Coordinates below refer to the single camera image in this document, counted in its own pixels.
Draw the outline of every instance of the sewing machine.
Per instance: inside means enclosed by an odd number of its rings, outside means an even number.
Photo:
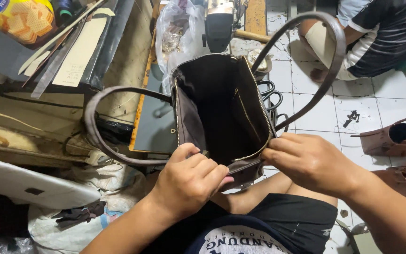
[[[203,47],[208,46],[211,53],[223,52],[241,24],[248,0],[196,0],[205,8],[205,33],[202,35]]]

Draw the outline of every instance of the man sitting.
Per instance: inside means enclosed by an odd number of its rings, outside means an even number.
[[[406,60],[406,0],[370,0],[347,26],[342,26],[346,44],[356,42],[347,52],[337,78],[354,80],[375,77],[396,68]],[[332,62],[336,41],[318,20],[300,24],[299,36],[304,47],[326,67]],[[311,79],[322,82],[328,69],[314,68]]]

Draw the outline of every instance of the zipper pull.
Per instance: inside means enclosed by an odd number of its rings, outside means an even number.
[[[237,88],[236,88],[236,90],[234,90],[234,95],[233,95],[233,98],[232,98],[232,99],[234,99],[234,97],[236,97],[237,92],[238,92],[238,90],[237,90]]]

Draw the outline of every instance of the hand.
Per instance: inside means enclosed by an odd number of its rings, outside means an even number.
[[[179,146],[147,195],[173,222],[199,211],[219,188],[234,181],[226,176],[226,166],[217,165],[199,151],[192,143]]]
[[[269,142],[261,157],[297,185],[337,198],[355,191],[366,171],[330,142],[307,134],[285,132]]]

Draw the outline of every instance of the white tiled floor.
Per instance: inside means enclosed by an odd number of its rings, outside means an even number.
[[[269,35],[284,24],[283,10],[283,6],[270,6],[268,1]],[[291,116],[304,107],[319,88],[319,84],[312,82],[308,74],[313,68],[321,66],[321,63],[303,49],[295,30],[282,37],[271,55],[273,69],[269,79],[283,93],[283,103],[278,111]],[[359,114],[358,122],[354,120],[343,127],[352,111]],[[365,155],[360,139],[351,135],[376,130],[403,118],[406,118],[406,73],[391,70],[372,79],[335,81],[322,100],[292,124],[289,131],[322,136],[365,169],[384,170],[390,166],[406,164],[406,158]],[[269,167],[260,180],[277,172]],[[338,203],[337,218],[350,228],[363,222],[342,200]],[[335,225],[324,254],[346,253],[353,253],[349,240],[340,226]]]

